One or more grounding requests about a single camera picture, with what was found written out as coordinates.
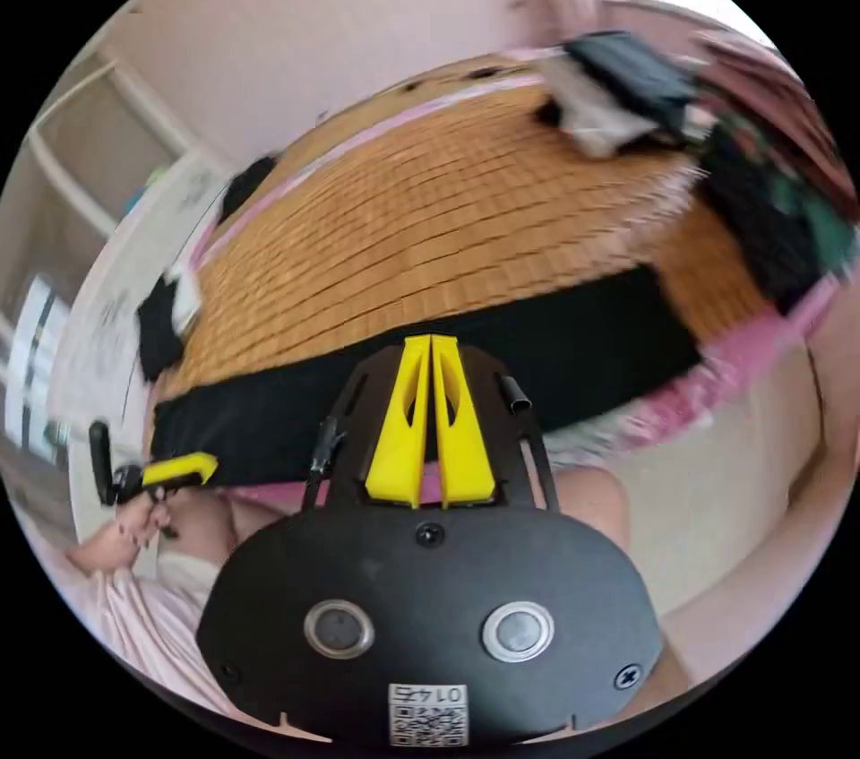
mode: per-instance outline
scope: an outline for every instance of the woven mat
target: woven mat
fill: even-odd
[[[466,76],[475,69],[484,69],[490,66],[501,69],[517,69],[523,72],[532,71],[529,64],[511,60],[501,54],[474,57],[470,60],[462,60],[459,63],[415,75],[406,81],[395,84],[388,90],[377,93],[370,99],[341,111],[291,143],[281,154],[277,167],[265,178],[260,187],[238,212],[226,219],[217,228],[215,237],[226,233],[273,188],[291,179],[302,168],[319,159],[324,153],[351,138],[354,134],[358,134],[409,108],[447,96],[449,93],[462,90],[464,87],[472,86],[475,83],[481,83],[483,80],[475,81]]]
[[[702,342],[766,308],[683,154],[585,160],[534,121],[545,93],[424,116],[252,219],[201,271],[201,319],[161,396],[641,261]]]

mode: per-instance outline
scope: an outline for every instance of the silver lens ring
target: silver lens ring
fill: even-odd
[[[361,608],[348,600],[323,600],[305,616],[305,638],[327,658],[352,660],[374,642],[374,625]]]
[[[484,648],[502,663],[522,663],[538,656],[553,641],[555,623],[549,611],[528,600],[503,604],[487,617]]]

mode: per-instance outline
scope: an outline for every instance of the black border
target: black border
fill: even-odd
[[[2,183],[41,102],[95,30],[127,0],[4,0],[7,113]],[[773,39],[816,98],[848,166],[860,172],[854,137],[857,84],[852,0],[736,0]],[[839,109],[847,113],[839,115]],[[856,613],[849,603],[856,577],[858,505],[855,493],[837,537],[798,601],[734,671],[704,686],[684,713],[662,720],[666,706],[631,724],[653,729],[615,748],[615,754],[724,755],[732,750],[819,749],[853,743],[857,648]],[[173,713],[153,692],[128,677],[71,616],[26,546],[11,508],[0,500],[3,565],[5,743],[83,748],[92,755],[178,753],[250,755],[239,738],[267,753],[267,733],[183,707]],[[692,699],[688,694],[685,699]],[[599,730],[623,735],[622,727]],[[218,732],[227,740],[222,740]],[[338,746],[287,744],[279,755],[352,755]],[[581,755],[584,739],[517,748],[534,759]],[[610,744],[593,744],[595,750]]]

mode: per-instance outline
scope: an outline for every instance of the screw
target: screw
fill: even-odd
[[[642,667],[638,663],[628,664],[615,676],[615,690],[630,690],[633,685],[639,684],[642,678]]]
[[[229,685],[237,685],[242,680],[239,670],[229,663],[222,663],[220,670],[221,676]]]
[[[445,529],[439,523],[422,523],[415,531],[421,547],[438,547],[445,540]]]

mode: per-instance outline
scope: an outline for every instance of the person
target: person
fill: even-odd
[[[577,467],[555,476],[564,513],[630,546],[630,506],[624,486],[606,470]],[[259,529],[298,509],[295,497],[277,504],[215,489],[186,489],[153,500],[148,494],[65,553],[53,548],[21,510],[19,521],[40,563],[75,615],[117,657],[167,689],[226,716],[273,729],[238,710],[202,659],[195,631],[212,584],[233,550]],[[158,577],[133,573],[142,548],[158,542]],[[328,739],[290,727],[274,729]]]

